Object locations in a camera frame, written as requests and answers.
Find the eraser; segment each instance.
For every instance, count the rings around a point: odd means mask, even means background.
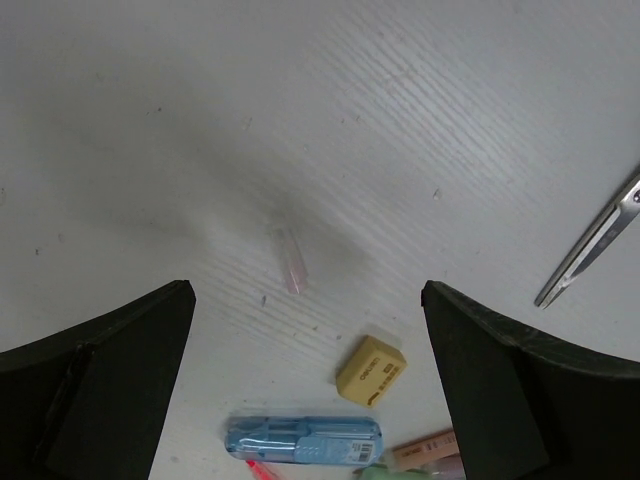
[[[400,350],[367,335],[336,378],[340,396],[373,408],[407,366]]]

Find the pink highlighter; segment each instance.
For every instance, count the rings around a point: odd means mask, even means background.
[[[247,466],[249,467],[249,470],[251,470],[251,473],[253,473],[253,477],[256,480],[284,480],[282,477],[276,475],[276,473],[270,470],[264,463],[247,460]]]

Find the scissor blade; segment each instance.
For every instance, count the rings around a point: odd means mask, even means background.
[[[535,300],[547,308],[640,213],[640,176],[623,188],[573,247]]]
[[[551,305],[577,276],[598,258],[613,240],[611,238],[607,241],[608,232],[619,217],[620,211],[614,208],[594,222],[544,286],[536,298],[536,306],[547,308]]]

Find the wood grain surface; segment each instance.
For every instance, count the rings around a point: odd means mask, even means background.
[[[359,413],[332,379],[363,333],[409,364],[387,444],[447,427],[428,279],[640,360],[640,224],[533,306],[638,164],[638,2],[8,0],[0,22],[0,349],[191,280],[152,480],[248,480],[233,412]]]

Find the small plastic tube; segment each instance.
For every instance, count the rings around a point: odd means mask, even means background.
[[[299,294],[307,288],[307,268],[291,228],[283,221],[271,226],[271,237],[278,252],[282,275],[289,293]]]

